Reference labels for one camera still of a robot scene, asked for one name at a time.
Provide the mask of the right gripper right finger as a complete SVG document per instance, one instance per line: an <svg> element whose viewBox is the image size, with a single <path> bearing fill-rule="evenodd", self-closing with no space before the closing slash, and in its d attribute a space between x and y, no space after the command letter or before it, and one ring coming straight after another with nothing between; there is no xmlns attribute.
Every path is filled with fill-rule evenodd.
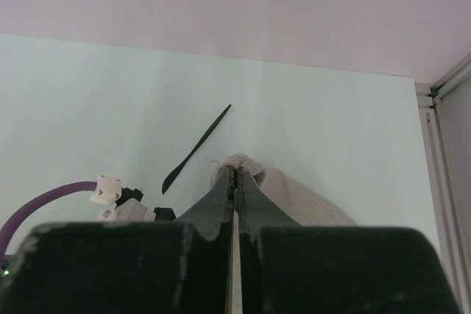
<svg viewBox="0 0 471 314"><path fill-rule="evenodd" d="M300 224L278 207L258 186L251 173L237 170L235 210L240 233L257 233L261 227L299 227Z"/></svg>

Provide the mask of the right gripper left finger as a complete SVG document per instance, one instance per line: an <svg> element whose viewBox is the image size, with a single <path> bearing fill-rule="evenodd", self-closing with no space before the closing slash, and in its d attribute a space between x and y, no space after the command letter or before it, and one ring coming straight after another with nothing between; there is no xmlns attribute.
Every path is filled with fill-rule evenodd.
<svg viewBox="0 0 471 314"><path fill-rule="evenodd" d="M233 217L234 180L233 167L223 167L213 187L175 221L192 224L207 241L217 239L222 224Z"/></svg>

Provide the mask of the grey cloth napkin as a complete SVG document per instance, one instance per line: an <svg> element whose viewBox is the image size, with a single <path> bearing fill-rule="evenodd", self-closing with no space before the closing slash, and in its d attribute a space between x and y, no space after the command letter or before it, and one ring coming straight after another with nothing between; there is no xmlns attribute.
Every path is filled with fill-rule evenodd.
<svg viewBox="0 0 471 314"><path fill-rule="evenodd" d="M298 183L278 168L268 167L237 153L217 162L210 178L213 187L224 167L242 167L261 191L282 211L303 226L355 226L351 217L333 202Z"/></svg>

